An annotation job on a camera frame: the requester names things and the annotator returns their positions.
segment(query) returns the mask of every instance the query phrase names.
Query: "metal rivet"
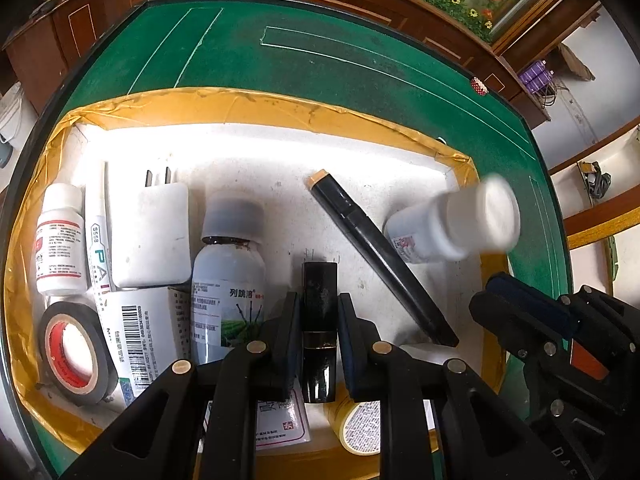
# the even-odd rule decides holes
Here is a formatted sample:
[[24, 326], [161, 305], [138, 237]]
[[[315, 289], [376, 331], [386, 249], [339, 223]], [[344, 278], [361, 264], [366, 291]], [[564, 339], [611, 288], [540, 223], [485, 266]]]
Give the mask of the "metal rivet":
[[549, 357], [554, 355], [557, 350], [556, 345], [554, 345], [551, 341], [547, 341], [543, 348], [545, 349], [545, 354], [547, 354]]
[[461, 374], [466, 370], [466, 363], [460, 359], [452, 359], [447, 362], [447, 368], [455, 374]]
[[171, 370], [174, 374], [182, 375], [191, 370], [191, 363], [186, 361], [185, 359], [181, 359], [180, 361], [176, 361], [172, 366]]
[[251, 341], [247, 344], [246, 349], [252, 354], [261, 354], [267, 349], [267, 343], [264, 341]]
[[551, 403], [551, 415], [560, 416], [564, 412], [564, 402], [560, 399], [556, 399]]
[[386, 341], [376, 341], [373, 343], [372, 348], [376, 354], [388, 354], [393, 349], [393, 347]]

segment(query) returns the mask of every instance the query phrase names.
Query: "purple object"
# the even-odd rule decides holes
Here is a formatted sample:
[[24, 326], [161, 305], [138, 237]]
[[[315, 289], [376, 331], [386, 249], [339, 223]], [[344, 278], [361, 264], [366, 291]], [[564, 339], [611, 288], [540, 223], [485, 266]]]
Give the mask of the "purple object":
[[549, 70], [545, 70], [540, 74], [538, 74], [537, 76], [535, 76], [535, 78], [533, 78], [528, 83], [525, 83], [525, 86], [527, 87], [527, 90], [529, 90], [529, 92], [533, 94], [533, 92], [537, 92], [541, 88], [544, 88], [546, 85], [551, 83], [553, 78], [554, 78], [554, 72], [553, 71], [549, 72]]
[[534, 61], [526, 69], [520, 72], [520, 75], [518, 76], [520, 78], [520, 81], [522, 81], [524, 84], [532, 81], [537, 75], [545, 71], [545, 65], [546, 61], [544, 59]]

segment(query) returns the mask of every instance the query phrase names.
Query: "red and white checkered object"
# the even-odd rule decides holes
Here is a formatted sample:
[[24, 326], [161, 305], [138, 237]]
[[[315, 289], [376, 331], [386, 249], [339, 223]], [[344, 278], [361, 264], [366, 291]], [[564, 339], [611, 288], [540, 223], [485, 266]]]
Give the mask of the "red and white checkered object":
[[471, 80], [471, 86], [478, 93], [478, 95], [487, 95], [489, 93], [489, 90], [487, 89], [486, 85], [482, 81], [480, 81], [477, 77]]

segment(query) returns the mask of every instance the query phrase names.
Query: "medicine bottle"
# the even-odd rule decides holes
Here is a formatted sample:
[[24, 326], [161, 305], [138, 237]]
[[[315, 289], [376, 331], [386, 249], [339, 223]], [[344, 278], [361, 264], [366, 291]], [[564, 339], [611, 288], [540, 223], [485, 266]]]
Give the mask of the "medicine bottle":
[[46, 296], [70, 296], [87, 290], [82, 191], [51, 184], [44, 192], [36, 227], [36, 287]]
[[507, 181], [490, 175], [398, 211], [386, 221], [385, 236], [411, 264], [507, 252], [520, 236], [520, 210]]
[[191, 358], [217, 361], [258, 335], [264, 318], [264, 261], [257, 245], [264, 209], [241, 193], [218, 192], [207, 201], [202, 241], [191, 282]]

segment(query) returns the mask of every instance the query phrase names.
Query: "black lipstick tube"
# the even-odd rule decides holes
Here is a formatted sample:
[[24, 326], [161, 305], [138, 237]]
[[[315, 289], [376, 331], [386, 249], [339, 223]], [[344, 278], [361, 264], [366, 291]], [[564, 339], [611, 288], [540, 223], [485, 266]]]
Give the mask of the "black lipstick tube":
[[305, 262], [302, 275], [302, 396], [305, 402], [334, 402], [338, 265], [333, 262]]
[[364, 211], [325, 170], [306, 181], [311, 194], [431, 340], [457, 346], [458, 337], [424, 287]]

